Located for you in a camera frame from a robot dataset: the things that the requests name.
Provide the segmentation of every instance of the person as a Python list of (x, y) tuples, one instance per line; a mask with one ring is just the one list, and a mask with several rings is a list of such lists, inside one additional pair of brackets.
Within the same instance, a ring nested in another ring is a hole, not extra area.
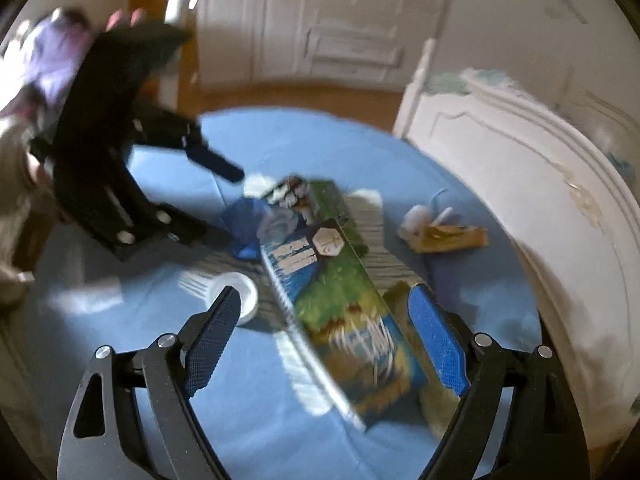
[[(143, 18), (141, 9), (130, 16), (119, 10), (106, 28), (133, 25)], [(33, 281), (30, 272), (15, 265), (30, 215), (38, 213), (50, 222), (60, 218), (50, 179), (29, 153), (30, 141), (45, 120), (62, 110), (94, 39), (82, 11), (56, 10), (38, 22), (21, 48), (12, 52), (13, 59), (3, 60), (12, 65), (20, 88), (0, 104), (0, 313), (20, 304)]]

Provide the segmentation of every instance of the blue gripper pad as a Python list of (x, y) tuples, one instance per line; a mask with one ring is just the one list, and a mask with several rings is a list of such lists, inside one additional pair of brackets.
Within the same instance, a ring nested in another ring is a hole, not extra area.
[(223, 292), (216, 303), (218, 305), (186, 351), (184, 395), (187, 399), (209, 384), (240, 317), (242, 301), (235, 289), (226, 295)]
[(424, 285), (411, 289), (409, 318), (422, 340), (440, 382), (462, 396), (471, 386), (466, 376), (466, 355), (447, 320)]

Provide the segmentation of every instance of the blue tablecloth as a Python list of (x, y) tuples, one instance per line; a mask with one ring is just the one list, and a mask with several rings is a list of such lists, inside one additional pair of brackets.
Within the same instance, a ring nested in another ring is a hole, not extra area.
[[(411, 146), (351, 121), (281, 108), (207, 114), (210, 145), (248, 173), (332, 178), (344, 190), (377, 189), (384, 200), (385, 245), (415, 272), (431, 279), (440, 303), (474, 331), (503, 346), (530, 351), (540, 344), (540, 322), (510, 240), (481, 202), (446, 170)], [(130, 168), (152, 200), (170, 202), (207, 221), (241, 193), (190, 163), (183, 154), (137, 148)], [(485, 226), (490, 247), (426, 260), (395, 236), (417, 203), (452, 206), (465, 224)], [(84, 366), (102, 344), (116, 351), (146, 348), (205, 308), (178, 288), (178, 276), (207, 255), (164, 240), (118, 262), (73, 225), (58, 226), (36, 271), (27, 305), (12, 320), (12, 335), (28, 363), (42, 420), (59, 446)], [(82, 293), (69, 292), (77, 283)], [(490, 467), (506, 420), (509, 394), (478, 473)], [(413, 480), (437, 441), (416, 399), (394, 406), (360, 433), (331, 410), (309, 415), (294, 396), (269, 333), (235, 330), (210, 385), (193, 407), (217, 454), (237, 480)], [(143, 424), (161, 472), (166, 457), (140, 396)]]

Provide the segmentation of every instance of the hexagonal logo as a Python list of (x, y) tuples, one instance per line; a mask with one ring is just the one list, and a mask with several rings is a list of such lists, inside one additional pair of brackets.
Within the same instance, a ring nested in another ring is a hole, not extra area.
[(337, 256), (344, 247), (344, 240), (335, 229), (321, 227), (314, 236), (314, 245), (322, 256)]

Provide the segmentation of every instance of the silver bolt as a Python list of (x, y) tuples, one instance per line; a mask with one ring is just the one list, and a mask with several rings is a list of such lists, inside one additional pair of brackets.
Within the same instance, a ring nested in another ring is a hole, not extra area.
[(545, 359), (551, 359), (554, 356), (552, 349), (545, 345), (538, 347), (538, 353)]
[(482, 346), (486, 348), (487, 346), (491, 346), (491, 343), (493, 341), (494, 340), (491, 339), (491, 337), (488, 336), (487, 334), (482, 334), (482, 333), (476, 334), (476, 344), (478, 346)]
[(169, 216), (169, 213), (167, 213), (166, 211), (158, 210), (156, 212), (156, 218), (158, 218), (158, 220), (161, 221), (163, 224), (171, 223), (171, 217)]
[(164, 334), (158, 338), (158, 346), (160, 348), (171, 348), (175, 344), (175, 335)]
[(136, 241), (136, 237), (129, 231), (120, 231), (116, 236), (118, 240), (123, 244), (131, 245)]
[(105, 357), (107, 357), (109, 354), (111, 353), (111, 347), (110, 346), (101, 346), (100, 348), (98, 348), (95, 351), (95, 356), (98, 359), (104, 359)]

